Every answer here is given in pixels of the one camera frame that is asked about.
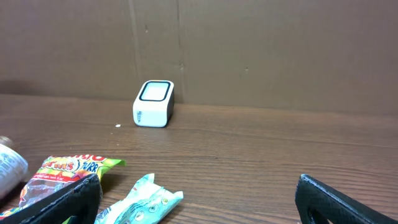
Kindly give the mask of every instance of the brown tabletop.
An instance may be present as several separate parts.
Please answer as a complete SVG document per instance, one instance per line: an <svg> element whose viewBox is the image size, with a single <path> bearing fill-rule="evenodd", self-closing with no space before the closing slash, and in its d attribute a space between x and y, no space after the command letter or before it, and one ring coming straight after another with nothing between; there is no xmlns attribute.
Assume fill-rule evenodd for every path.
<svg viewBox="0 0 398 224"><path fill-rule="evenodd" d="M32 173L50 155L125 159L103 177L101 209L155 173L156 184L184 192L163 223L296 224L303 173L398 219L396 117L177 104L167 128L139 128L131 106L0 95L0 135ZM17 205L15 192L8 198L2 210Z"/></svg>

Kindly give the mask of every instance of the candy bag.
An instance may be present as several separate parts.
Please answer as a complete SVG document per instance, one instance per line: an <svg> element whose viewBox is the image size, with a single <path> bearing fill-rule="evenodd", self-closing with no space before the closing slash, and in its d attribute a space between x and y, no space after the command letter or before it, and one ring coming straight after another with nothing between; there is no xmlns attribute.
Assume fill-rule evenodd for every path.
<svg viewBox="0 0 398 224"><path fill-rule="evenodd" d="M42 167L22 189L19 208L12 208L0 213L0 220L42 200L88 174L95 173L101 180L104 173L118 164L124 165L124 161L93 155L50 156L44 160Z"/></svg>
<svg viewBox="0 0 398 224"><path fill-rule="evenodd" d="M183 199L182 192L169 192L154 184L155 174L139 179L127 197L103 210L95 224L158 223Z"/></svg>

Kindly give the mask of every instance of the plastic packaging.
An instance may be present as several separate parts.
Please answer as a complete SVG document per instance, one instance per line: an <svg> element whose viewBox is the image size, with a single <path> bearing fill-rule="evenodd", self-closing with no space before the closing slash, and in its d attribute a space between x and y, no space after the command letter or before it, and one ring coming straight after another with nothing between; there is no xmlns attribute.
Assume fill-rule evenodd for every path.
<svg viewBox="0 0 398 224"><path fill-rule="evenodd" d="M14 148L13 141L0 136L0 199L27 175L28 164Z"/></svg>
<svg viewBox="0 0 398 224"><path fill-rule="evenodd" d="M154 184L155 174L139 179L127 197L97 215L95 224L158 223L183 199Z"/></svg>
<svg viewBox="0 0 398 224"><path fill-rule="evenodd" d="M101 180L105 172L118 164L124 165L124 161L92 155L50 156L44 160L42 167L22 189L19 208L12 208L0 213L0 220L42 200L88 174L95 173Z"/></svg>

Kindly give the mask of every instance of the logo on device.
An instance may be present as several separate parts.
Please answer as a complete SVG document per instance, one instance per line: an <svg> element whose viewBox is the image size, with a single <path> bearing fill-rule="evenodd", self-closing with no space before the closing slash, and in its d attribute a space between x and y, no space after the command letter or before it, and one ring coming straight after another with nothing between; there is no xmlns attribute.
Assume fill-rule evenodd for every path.
<svg viewBox="0 0 398 224"><path fill-rule="evenodd" d="M142 112L141 112L141 111L138 111L138 112L137 112L138 123L141 122L141 115L142 115Z"/></svg>

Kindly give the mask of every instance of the white cylindrical container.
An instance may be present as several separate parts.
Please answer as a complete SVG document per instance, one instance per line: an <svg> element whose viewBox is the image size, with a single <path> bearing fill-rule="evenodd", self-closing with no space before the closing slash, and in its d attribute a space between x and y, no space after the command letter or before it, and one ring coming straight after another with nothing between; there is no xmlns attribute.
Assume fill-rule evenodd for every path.
<svg viewBox="0 0 398 224"><path fill-rule="evenodd" d="M15 149L14 143L0 136L0 199L6 196L26 175L28 165Z"/></svg>

